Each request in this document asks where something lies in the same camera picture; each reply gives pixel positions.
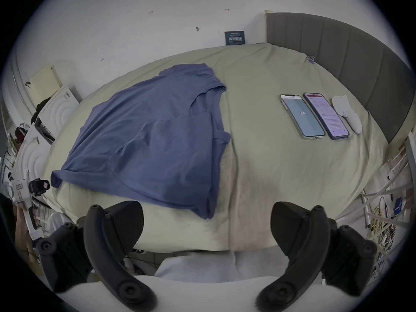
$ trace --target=padded headboard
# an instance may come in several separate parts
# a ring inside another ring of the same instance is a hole
[[[386,45],[349,24],[322,16],[267,13],[267,42],[309,56],[371,113],[390,142],[415,94],[413,71]]]

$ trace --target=clear phone case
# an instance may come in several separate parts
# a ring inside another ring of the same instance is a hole
[[[287,106],[286,106],[286,104],[284,103],[283,98],[282,98],[281,96],[298,96],[298,95],[285,95],[285,94],[283,94],[283,95],[279,95],[279,100],[280,100],[280,102],[282,103],[282,105],[283,105],[284,109],[286,110],[286,112],[288,113],[288,115],[289,115],[289,117],[290,117],[290,120],[292,120],[292,122],[293,122],[294,126],[296,127],[296,130],[297,130],[297,132],[299,133],[299,135],[300,135],[300,137],[301,137],[301,138],[303,138],[304,140],[315,140],[315,139],[317,139],[317,138],[323,138],[323,137],[325,136],[325,132],[324,132],[324,134],[323,134],[323,135],[319,135],[319,136],[305,136],[305,135],[302,133],[302,131],[300,130],[299,125],[297,124],[296,119],[294,118],[294,116],[293,116],[292,112],[290,112],[290,110],[288,109],[288,107],[287,107]]]

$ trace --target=phone screen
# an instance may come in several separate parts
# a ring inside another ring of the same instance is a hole
[[[321,125],[301,96],[281,95],[280,98],[292,114],[301,133],[305,137],[321,137],[325,135]]]
[[[340,117],[321,94],[304,94],[306,100],[313,107],[316,114],[325,125],[327,132],[334,138],[348,137],[349,132],[342,123]]]

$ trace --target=smartphone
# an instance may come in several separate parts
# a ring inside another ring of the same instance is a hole
[[[280,101],[303,139],[308,140],[325,136],[324,129],[301,96],[280,95]]]
[[[348,129],[322,94],[305,92],[303,96],[315,111],[332,140],[349,137]]]

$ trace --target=phone case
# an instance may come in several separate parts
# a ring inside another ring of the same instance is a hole
[[[299,95],[288,95],[288,94],[281,94],[279,95],[279,100],[282,103],[284,109],[286,110],[286,112],[289,114],[290,120],[293,122],[294,126],[296,127],[297,132],[299,133],[300,137],[303,138],[304,140],[315,140],[317,138],[323,138],[325,136],[325,132],[324,135],[319,135],[319,136],[304,136],[302,131],[299,128],[299,125],[297,124],[296,119],[294,118],[292,112],[290,112],[290,110],[288,109],[288,107],[286,106],[286,104],[284,103],[283,99],[281,96],[299,96]]]
[[[321,95],[322,97],[324,97],[325,98],[325,96],[324,95],[322,95],[322,94],[320,94],[319,92],[304,92],[304,94],[303,94],[303,97],[305,98],[305,100],[306,100],[306,103],[308,104],[308,106],[312,109],[312,111],[313,111],[313,113],[315,114],[315,116],[317,116],[318,117],[318,119],[319,119],[319,121],[321,122],[321,125],[324,127],[324,129],[325,129],[325,131],[328,133],[328,136],[330,137],[330,139],[331,140],[342,140],[342,139],[344,139],[344,138],[349,138],[349,132],[348,132],[348,135],[343,135],[343,136],[333,136],[331,133],[330,133],[330,129],[328,128],[328,126],[327,126],[327,124],[325,123],[325,121],[324,121],[324,119],[322,119],[322,117],[320,116],[320,114],[317,112],[317,110],[315,109],[315,107],[311,104],[311,102],[309,101],[309,98],[308,97],[306,97],[306,94],[319,94],[319,95]]]

